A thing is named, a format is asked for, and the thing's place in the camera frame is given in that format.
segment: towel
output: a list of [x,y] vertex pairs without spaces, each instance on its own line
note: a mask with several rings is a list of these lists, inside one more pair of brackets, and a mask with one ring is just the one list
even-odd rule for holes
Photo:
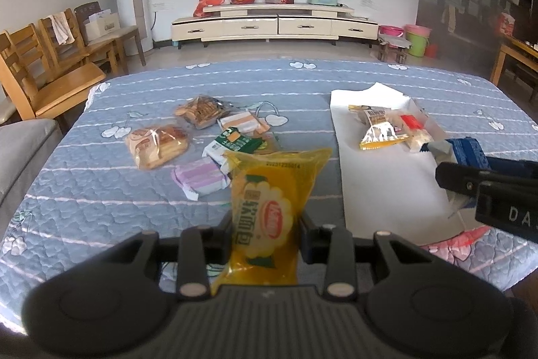
[[52,29],[54,30],[58,44],[71,44],[75,41],[64,12],[52,14],[48,18],[52,22]]
[[456,7],[454,5],[447,5],[445,11],[443,11],[443,18],[440,21],[442,24],[448,22],[448,32],[453,34],[456,30]]

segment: gray sofa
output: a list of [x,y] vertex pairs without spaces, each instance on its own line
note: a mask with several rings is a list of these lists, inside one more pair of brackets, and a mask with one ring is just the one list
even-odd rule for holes
[[49,119],[0,127],[0,236],[61,139],[58,124]]

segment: red plastic bag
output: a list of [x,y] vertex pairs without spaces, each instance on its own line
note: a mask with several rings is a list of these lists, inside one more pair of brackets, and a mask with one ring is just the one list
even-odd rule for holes
[[224,0],[199,0],[196,10],[194,10],[194,17],[207,17],[211,16],[211,13],[204,13],[204,7],[211,7],[213,5],[221,5],[224,3]]

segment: yellow snack package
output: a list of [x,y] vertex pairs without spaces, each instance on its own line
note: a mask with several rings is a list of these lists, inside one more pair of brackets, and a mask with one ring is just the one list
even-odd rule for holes
[[232,170],[232,251],[212,285],[297,283],[299,218],[330,148],[252,155],[229,152]]

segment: small stool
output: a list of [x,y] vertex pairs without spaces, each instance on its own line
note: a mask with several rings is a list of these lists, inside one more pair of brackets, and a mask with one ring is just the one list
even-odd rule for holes
[[391,46],[395,46],[396,50],[396,62],[399,64],[405,64],[407,61],[407,50],[411,47],[411,42],[403,37],[396,37],[392,35],[380,34],[378,36],[380,41],[378,60],[386,62]]

